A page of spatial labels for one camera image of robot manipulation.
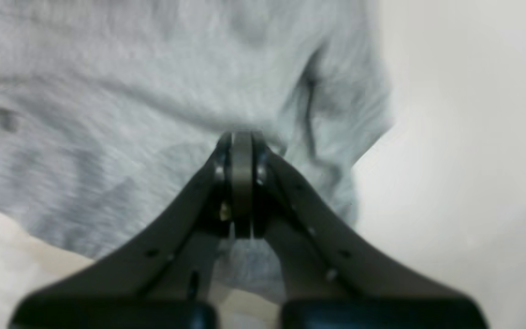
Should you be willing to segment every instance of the gray fabric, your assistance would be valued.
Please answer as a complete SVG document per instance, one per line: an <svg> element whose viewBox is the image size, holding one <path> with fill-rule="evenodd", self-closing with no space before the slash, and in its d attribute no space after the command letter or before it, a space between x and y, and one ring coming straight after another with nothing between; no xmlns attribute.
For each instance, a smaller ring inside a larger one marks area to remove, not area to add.
<svg viewBox="0 0 526 329"><path fill-rule="evenodd" d="M369 21L361 0L0 0L0 211L99 258L224 131L261 129L353 223L350 169L389 125ZM227 266L280 281L250 250Z"/></svg>

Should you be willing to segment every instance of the white wall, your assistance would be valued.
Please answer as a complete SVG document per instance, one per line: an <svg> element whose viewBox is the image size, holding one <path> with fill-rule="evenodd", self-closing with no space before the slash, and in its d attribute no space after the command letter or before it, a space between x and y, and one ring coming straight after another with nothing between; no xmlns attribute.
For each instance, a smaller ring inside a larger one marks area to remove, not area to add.
<svg viewBox="0 0 526 329"><path fill-rule="evenodd" d="M381 7L398 119L355 167L358 229L526 328L526 1Z"/></svg>

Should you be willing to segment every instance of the black plastic part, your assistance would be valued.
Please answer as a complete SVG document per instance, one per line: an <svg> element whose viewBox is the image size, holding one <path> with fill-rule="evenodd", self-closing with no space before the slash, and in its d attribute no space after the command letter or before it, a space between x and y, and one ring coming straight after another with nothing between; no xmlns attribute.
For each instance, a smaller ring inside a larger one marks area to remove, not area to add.
<svg viewBox="0 0 526 329"><path fill-rule="evenodd" d="M265 238L282 265L286 328L484 328L475 302L359 237L260 133L226 133L144 231L96 264L27 296L15 329L214 328L205 304L229 232Z"/></svg>
<svg viewBox="0 0 526 329"><path fill-rule="evenodd" d="M32 298L14 315L12 329L215 329L204 302L131 298Z"/></svg>
<svg viewBox="0 0 526 329"><path fill-rule="evenodd" d="M484 329L484 319L465 300L357 299L289 302L283 329Z"/></svg>

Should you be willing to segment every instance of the gray t-shirt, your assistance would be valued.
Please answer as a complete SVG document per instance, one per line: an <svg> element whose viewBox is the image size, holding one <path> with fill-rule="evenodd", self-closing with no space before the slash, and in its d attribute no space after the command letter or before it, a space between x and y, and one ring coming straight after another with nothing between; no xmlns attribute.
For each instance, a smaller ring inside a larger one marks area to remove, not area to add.
<svg viewBox="0 0 526 329"><path fill-rule="evenodd" d="M368 7L0 0L0 211L99 258L166 208L223 132L259 129L353 223L351 167L389 126Z"/></svg>

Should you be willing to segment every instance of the screw hole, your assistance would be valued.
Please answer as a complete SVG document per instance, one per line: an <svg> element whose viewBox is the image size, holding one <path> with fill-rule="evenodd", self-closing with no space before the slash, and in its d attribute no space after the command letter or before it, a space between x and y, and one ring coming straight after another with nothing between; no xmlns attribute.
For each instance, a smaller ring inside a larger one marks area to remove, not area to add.
<svg viewBox="0 0 526 329"><path fill-rule="evenodd" d="M351 258L351 256L352 256L348 250L340 249L340 250L338 250L338 253L340 254L340 256L342 256L344 258Z"/></svg>
<svg viewBox="0 0 526 329"><path fill-rule="evenodd" d="M157 256L157 254L159 254L158 249L149 249L148 251L146 251L147 258L154 258L155 256Z"/></svg>

